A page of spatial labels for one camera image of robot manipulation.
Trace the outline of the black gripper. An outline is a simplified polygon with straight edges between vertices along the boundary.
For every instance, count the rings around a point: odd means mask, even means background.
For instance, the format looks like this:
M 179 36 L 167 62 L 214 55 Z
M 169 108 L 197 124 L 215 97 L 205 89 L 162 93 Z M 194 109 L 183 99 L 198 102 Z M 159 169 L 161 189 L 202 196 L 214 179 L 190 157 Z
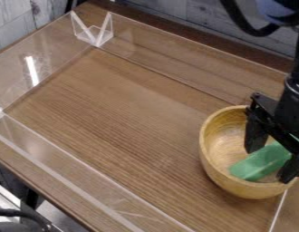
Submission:
M 245 108 L 244 149 L 253 153 L 272 137 L 290 151 L 278 155 L 277 179 L 288 184 L 299 177 L 299 78 L 285 79 L 277 101 L 260 92 L 250 98 L 252 103 Z

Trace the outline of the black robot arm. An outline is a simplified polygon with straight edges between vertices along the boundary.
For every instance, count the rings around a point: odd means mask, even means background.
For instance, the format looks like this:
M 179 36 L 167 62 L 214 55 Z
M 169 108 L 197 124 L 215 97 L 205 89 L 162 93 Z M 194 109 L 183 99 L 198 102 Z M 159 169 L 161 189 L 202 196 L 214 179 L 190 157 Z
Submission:
M 253 36 L 268 36 L 281 26 L 299 26 L 299 0 L 256 0 L 256 5 L 269 24 L 261 29 L 246 25 L 245 30 Z M 292 154 L 277 174 L 278 181 L 286 184 L 299 177 L 299 37 L 293 68 L 284 80 L 278 99 L 254 92 L 245 114 L 245 150 L 249 153 L 260 150 L 266 138 L 272 137 Z

